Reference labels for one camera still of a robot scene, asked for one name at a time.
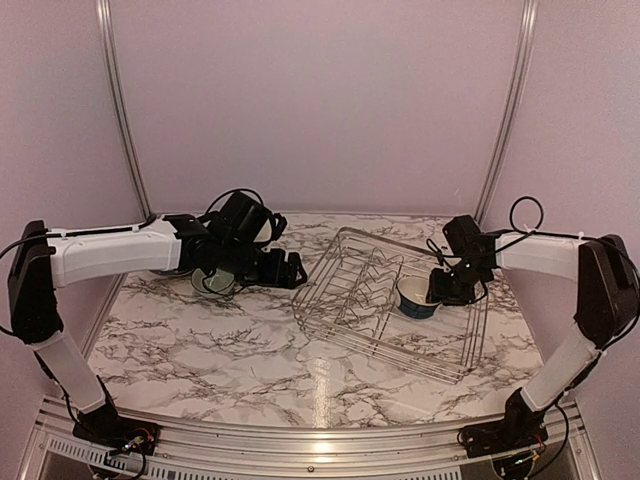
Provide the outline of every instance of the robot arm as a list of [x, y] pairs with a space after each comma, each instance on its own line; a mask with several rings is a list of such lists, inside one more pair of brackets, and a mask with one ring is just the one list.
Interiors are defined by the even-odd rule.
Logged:
[[638, 298], [624, 242], [616, 235], [577, 240], [521, 233], [482, 233], [469, 217], [444, 227], [461, 258], [451, 271], [435, 269], [429, 296], [450, 305], [473, 303], [475, 284], [491, 281], [492, 269], [528, 270], [578, 283], [575, 324], [568, 337], [522, 389], [507, 400], [504, 419], [461, 430], [469, 457], [499, 453], [548, 438], [544, 413], [564, 392], [583, 381], [608, 342], [635, 317]]
[[[13, 333], [78, 407], [74, 435], [113, 446], [157, 426], [118, 415], [108, 391], [64, 330], [55, 289], [82, 280], [140, 270], [224, 270], [241, 285], [295, 288], [306, 281], [299, 254], [262, 250], [279, 238], [286, 220], [243, 193], [206, 217], [167, 215], [142, 225], [95, 230], [47, 230], [42, 221], [25, 228], [25, 241], [9, 274]], [[267, 239], [262, 232], [267, 232]], [[153, 445], [146, 445], [152, 453]]]

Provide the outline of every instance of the metal dish rack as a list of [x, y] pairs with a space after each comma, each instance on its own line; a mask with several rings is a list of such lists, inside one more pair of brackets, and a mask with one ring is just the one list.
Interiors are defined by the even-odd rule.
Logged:
[[468, 307], [440, 306], [426, 320], [396, 307], [398, 280], [428, 278], [437, 266], [428, 250], [342, 228], [296, 293], [294, 317], [313, 337], [456, 384], [482, 357], [488, 298]]

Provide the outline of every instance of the white marble table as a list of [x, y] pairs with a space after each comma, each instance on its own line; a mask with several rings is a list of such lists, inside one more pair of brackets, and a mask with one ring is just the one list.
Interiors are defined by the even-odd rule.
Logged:
[[[446, 219], [289, 214], [282, 246], [310, 271], [342, 226], [423, 246]], [[189, 278], [127, 279], [90, 358], [116, 404], [164, 415], [270, 426], [366, 427], [498, 413], [542, 365], [517, 303], [492, 284], [481, 365], [455, 386], [307, 338], [294, 292], [249, 288], [205, 299]]]

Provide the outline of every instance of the blue bowl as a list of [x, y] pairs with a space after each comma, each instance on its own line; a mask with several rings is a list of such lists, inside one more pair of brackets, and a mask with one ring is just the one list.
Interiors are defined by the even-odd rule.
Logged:
[[429, 279], [424, 277], [403, 277], [398, 280], [396, 289], [400, 295], [398, 309], [407, 317], [425, 320], [433, 316], [440, 302], [426, 301], [429, 290]]

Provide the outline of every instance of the purple wall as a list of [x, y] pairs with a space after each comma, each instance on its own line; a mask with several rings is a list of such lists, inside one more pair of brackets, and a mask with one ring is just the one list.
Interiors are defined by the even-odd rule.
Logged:
[[[11, 0], [0, 6], [0, 246], [28, 220], [83, 227], [139, 220], [113, 108], [93, 2]], [[4, 284], [10, 258], [0, 266]], [[108, 279], [69, 287], [60, 311], [76, 341]], [[8, 326], [6, 289], [0, 322]], [[2, 478], [15, 478], [51, 384], [19, 341], [0, 336]]]
[[286, 210], [474, 210], [522, 5], [115, 1], [152, 204], [203, 209], [244, 185]]
[[[541, 2], [535, 51], [488, 228], [537, 196], [547, 230], [622, 235], [640, 263], [640, 5]], [[575, 286], [510, 276], [548, 356], [572, 323]], [[578, 391], [604, 478], [640, 471], [640, 330], [611, 349]]]

